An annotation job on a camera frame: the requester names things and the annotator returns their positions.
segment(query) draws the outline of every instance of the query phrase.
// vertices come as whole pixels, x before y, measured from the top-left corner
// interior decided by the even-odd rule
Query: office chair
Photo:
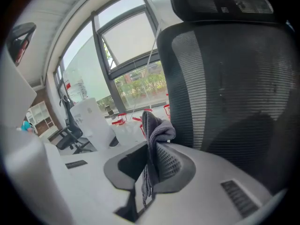
[[[225,158],[275,194],[299,154],[299,55],[267,0],[171,0],[157,48],[173,143]]]
[[[76,151],[73,154],[78,154],[83,151],[89,151],[92,152],[89,149],[85,149],[84,147],[89,144],[90,142],[87,141],[86,143],[82,143],[78,141],[80,137],[82,137],[83,133],[76,124],[71,112],[70,112],[70,102],[68,101],[67,96],[63,96],[63,98],[60,100],[60,105],[63,104],[65,111],[66,111],[66,127],[60,130],[56,136],[61,135],[62,139],[58,142],[56,147],[60,150],[64,150],[66,147],[70,147],[70,149],[73,149],[73,145],[76,147]]]

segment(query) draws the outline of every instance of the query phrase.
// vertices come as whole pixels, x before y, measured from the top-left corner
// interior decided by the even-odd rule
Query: white cabinet
[[[38,127],[40,122],[45,121],[48,129],[39,135],[39,137],[50,137],[56,131],[58,131],[57,127],[54,125],[53,120],[49,114],[47,106],[45,102],[38,103],[32,106],[26,113],[26,118],[28,122],[32,123],[34,126]]]

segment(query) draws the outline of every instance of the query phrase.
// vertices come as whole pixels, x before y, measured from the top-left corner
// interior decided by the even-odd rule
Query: mesh chair back
[[[266,0],[246,1],[235,8],[224,2],[221,11],[233,10],[238,19],[237,9],[251,18],[261,7],[273,13]],[[157,48],[177,134],[172,142],[227,159],[271,192],[282,188],[284,169],[299,152],[300,58],[289,28],[261,21],[184,22],[162,31]]]

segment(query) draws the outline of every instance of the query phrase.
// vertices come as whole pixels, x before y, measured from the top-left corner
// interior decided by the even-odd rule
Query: gray towel
[[[151,188],[158,183],[158,174],[154,166],[156,142],[166,142],[174,139],[176,131],[171,122],[161,120],[149,111],[144,111],[142,114],[142,126],[148,144],[148,160],[143,171],[142,181],[142,200],[144,206],[146,206],[146,199],[151,196]]]

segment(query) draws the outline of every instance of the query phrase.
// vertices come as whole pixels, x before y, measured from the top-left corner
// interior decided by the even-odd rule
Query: white ceiling
[[[15,25],[33,22],[36,32],[18,69],[29,83],[40,80],[57,29],[79,0],[33,0]]]

